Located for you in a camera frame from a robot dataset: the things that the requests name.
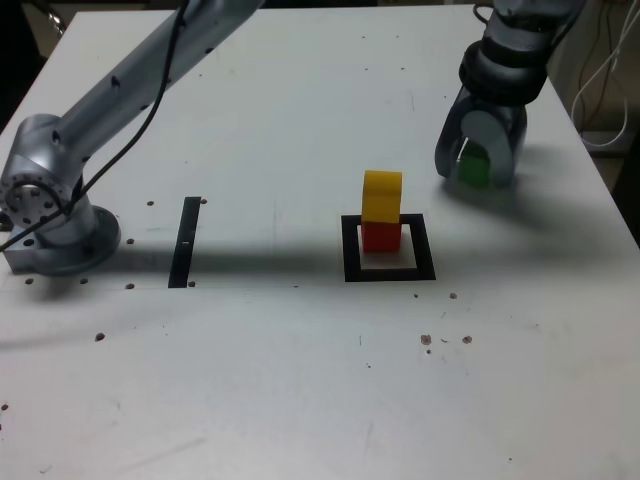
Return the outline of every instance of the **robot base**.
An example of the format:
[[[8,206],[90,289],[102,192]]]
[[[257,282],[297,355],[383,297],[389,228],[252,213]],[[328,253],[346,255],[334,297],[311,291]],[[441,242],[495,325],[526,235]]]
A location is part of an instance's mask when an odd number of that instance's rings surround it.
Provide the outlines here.
[[[116,250],[120,243],[118,220],[101,207],[92,207],[97,225],[82,241],[65,247],[45,246],[35,234],[9,247],[4,256],[14,273],[39,273],[46,276],[73,275],[98,265]],[[9,238],[23,231],[14,227]]]

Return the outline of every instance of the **white cable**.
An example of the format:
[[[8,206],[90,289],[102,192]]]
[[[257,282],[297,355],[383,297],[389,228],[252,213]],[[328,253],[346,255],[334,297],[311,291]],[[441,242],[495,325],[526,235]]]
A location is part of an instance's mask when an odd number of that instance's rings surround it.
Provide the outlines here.
[[[624,32],[627,31],[627,25],[629,25],[629,20],[631,20],[631,17],[633,16],[633,11],[636,9],[637,5],[638,5],[638,0],[633,0],[633,3],[631,4],[631,8],[629,8],[629,11],[627,12],[627,16],[624,19],[622,30],[620,30],[620,40],[618,40],[618,45],[620,45],[620,42],[622,41],[622,36],[624,35]],[[618,67],[619,56],[620,56],[620,52],[616,53],[616,56],[613,57],[613,66],[611,67],[611,72],[616,71],[616,68]]]
[[[591,83],[598,77],[598,75],[600,75],[600,73],[602,73],[604,68],[609,64],[609,62],[613,59],[613,57],[620,52],[620,48],[622,47],[622,44],[627,39],[627,36],[629,35],[629,32],[631,31],[631,29],[635,25],[635,23],[638,20],[638,18],[640,18],[640,10],[638,12],[636,12],[636,14],[633,17],[633,20],[631,20],[631,22],[629,23],[629,26],[627,27],[627,29],[622,32],[622,35],[620,36],[620,41],[618,42],[618,46],[616,46],[616,48],[613,50],[613,52],[611,52],[611,54],[607,57],[607,59],[604,61],[604,63],[600,66],[600,68],[598,68],[598,70],[596,70],[596,73],[594,73],[591,76],[591,78],[587,81],[587,83],[584,84],[584,86],[576,94],[576,97],[573,99],[573,104],[571,105],[571,123],[573,123],[574,126],[576,124],[575,113],[576,113],[576,105],[578,104],[578,99],[580,97],[582,97],[583,92],[589,87],[589,85],[591,85]],[[624,132],[625,132],[625,130],[627,128],[627,117],[628,117],[628,106],[627,106],[627,98],[625,97],[625,99],[624,99],[624,124],[623,124],[622,130],[620,130],[618,135],[616,135],[616,137],[613,140],[611,140],[611,141],[609,141],[607,143],[603,143],[601,145],[587,142],[584,139],[582,141],[585,144],[587,144],[587,145],[589,145],[591,147],[608,147],[609,145],[611,145],[614,142],[618,141],[620,139],[620,137],[622,137],[622,135],[624,134]]]

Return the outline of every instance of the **black tape strip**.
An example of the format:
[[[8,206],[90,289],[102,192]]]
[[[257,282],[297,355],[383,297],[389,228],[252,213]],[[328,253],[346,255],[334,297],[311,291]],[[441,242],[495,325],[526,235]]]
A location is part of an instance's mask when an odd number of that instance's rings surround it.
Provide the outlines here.
[[[187,287],[199,213],[200,197],[186,197],[182,207],[178,240],[173,251],[173,261],[171,262],[171,272],[169,273],[169,288]]]

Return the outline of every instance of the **stacked blocks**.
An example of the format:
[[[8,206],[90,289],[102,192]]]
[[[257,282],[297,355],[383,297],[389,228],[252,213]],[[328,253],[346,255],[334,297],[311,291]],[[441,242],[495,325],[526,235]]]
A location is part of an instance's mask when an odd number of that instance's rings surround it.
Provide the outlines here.
[[[362,251],[393,253],[400,250],[402,173],[367,170],[362,189]]]

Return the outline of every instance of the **green block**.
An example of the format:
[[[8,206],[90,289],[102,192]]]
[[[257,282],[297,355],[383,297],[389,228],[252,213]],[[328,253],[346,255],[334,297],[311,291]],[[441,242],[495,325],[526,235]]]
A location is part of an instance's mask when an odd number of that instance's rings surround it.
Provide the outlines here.
[[[491,186],[489,166],[485,149],[468,141],[458,160],[458,180],[473,188],[487,189]]]

